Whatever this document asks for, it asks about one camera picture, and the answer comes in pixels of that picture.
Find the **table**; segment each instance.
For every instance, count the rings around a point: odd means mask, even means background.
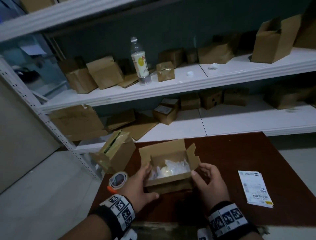
[[[316,227],[316,197],[262,132],[189,138],[185,139],[186,147],[193,142],[195,154],[201,162],[218,167],[232,202],[255,225]],[[140,168],[138,148],[155,143],[158,142],[136,143],[137,148],[125,169],[129,176]],[[274,204],[272,209],[247,204],[238,170],[262,174]],[[91,210],[110,197],[106,189],[110,177],[104,176]],[[145,206],[136,221],[203,226],[201,205],[197,189],[166,193]]]

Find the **perforated metal post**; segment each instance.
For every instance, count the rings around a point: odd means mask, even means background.
[[[70,150],[73,155],[82,163],[82,165],[97,179],[102,178],[102,174],[91,163],[91,159],[74,152],[76,146],[58,130],[58,128],[50,121],[49,117],[40,109],[41,103],[32,94],[24,82],[14,72],[10,65],[0,55],[0,75],[6,80],[16,93],[28,104],[28,106],[36,113],[36,115],[49,127],[53,134]]]

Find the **person's left hand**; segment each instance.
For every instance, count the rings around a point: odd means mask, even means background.
[[[143,183],[150,171],[151,165],[149,163],[141,166],[138,172],[131,176],[118,190],[118,194],[127,197],[132,203],[135,213],[138,213],[146,204],[159,198],[158,193],[144,193]]]

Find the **plastic bottle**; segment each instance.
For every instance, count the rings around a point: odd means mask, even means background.
[[[131,38],[131,57],[136,68],[139,84],[147,85],[151,83],[145,52],[136,37]]]

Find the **hand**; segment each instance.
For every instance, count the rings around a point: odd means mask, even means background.
[[[146,204],[159,198],[158,193],[144,193],[143,182],[150,171],[151,165],[149,163],[141,166],[138,172],[131,176],[118,190],[118,194],[127,197],[132,203],[135,213],[138,213]]]
[[[194,170],[191,172],[191,176],[200,190],[202,200],[209,211],[216,204],[222,201],[229,201],[229,194],[227,186],[216,166],[208,163],[200,163],[199,165],[203,173],[210,179],[210,183],[206,184],[201,176]]]

